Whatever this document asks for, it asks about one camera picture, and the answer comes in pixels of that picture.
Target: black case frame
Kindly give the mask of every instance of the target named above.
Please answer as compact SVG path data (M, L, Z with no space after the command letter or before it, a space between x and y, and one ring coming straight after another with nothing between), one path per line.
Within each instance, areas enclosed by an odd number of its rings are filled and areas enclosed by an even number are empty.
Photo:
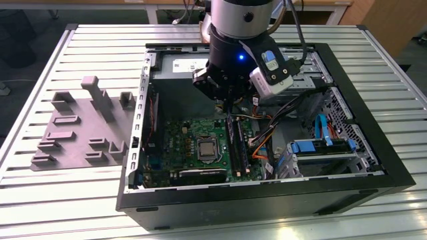
M301 47L301 44L278 44ZM199 225L251 222L277 218L342 213L375 197L402 191L416 181L381 129L330 46L307 44L318 52L350 107L355 123L381 162L375 170L385 175L350 178L315 178L309 181L213 187L189 190L157 190L125 193L123 168L117 210L126 212L149 230ZM147 44L154 53L186 54L182 48L209 48L205 43Z

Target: green circuit board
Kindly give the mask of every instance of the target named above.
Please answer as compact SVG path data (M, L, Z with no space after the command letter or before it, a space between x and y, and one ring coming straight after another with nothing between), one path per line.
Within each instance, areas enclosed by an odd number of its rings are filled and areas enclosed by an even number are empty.
M249 120L242 121L242 129L247 142L254 137L251 122ZM211 163L205 163L198 157L198 139L201 138L214 138L218 143L219 158ZM257 161L257 164L251 164L247 175L235 176L233 173L225 119L169 121L165 124L163 146L162 159L159 159L161 169L151 174L157 187L169 187L167 178L170 177L170 172L185 169L226 169L229 182L257 181L262 178L259 161Z

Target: aluminum table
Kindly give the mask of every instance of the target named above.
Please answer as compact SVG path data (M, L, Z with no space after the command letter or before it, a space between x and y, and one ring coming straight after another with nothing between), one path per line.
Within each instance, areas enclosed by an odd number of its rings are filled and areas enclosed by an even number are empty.
M198 25L79 25L66 30L0 149L0 238L426 239L427 101L367 30L303 26L307 42L329 43L417 185L343 214L147 232L117 212L121 166L34 172L57 91L89 98L81 79L97 75L111 97L138 94L146 43L201 42ZM298 43L294 26L274 37Z

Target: gray 3d printed tray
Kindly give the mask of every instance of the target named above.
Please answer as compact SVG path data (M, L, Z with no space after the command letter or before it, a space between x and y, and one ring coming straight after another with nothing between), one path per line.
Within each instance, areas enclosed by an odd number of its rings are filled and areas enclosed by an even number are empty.
M93 98L74 99L69 91L57 92L51 101L55 111L31 160L31 170L122 165L137 101L131 92L110 98L98 83L97 76L82 80L82 88Z

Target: ventilation grille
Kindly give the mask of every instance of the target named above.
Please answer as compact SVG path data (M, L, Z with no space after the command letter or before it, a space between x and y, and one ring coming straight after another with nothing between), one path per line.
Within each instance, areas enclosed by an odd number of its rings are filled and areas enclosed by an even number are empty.
M303 119L302 125L306 126L306 133L313 138L315 138L317 116L318 114L325 114L329 121L331 122L338 136L341 138L353 139L358 145L358 152L367 153L363 157L366 158L369 164L378 165L375 155L367 145L367 141L365 139L359 126L355 124L346 124L346 120L353 119L353 115L349 111L345 100L337 88L326 92L325 95L319 93L315 96L310 97L298 112L305 113L305 117L301 115Z

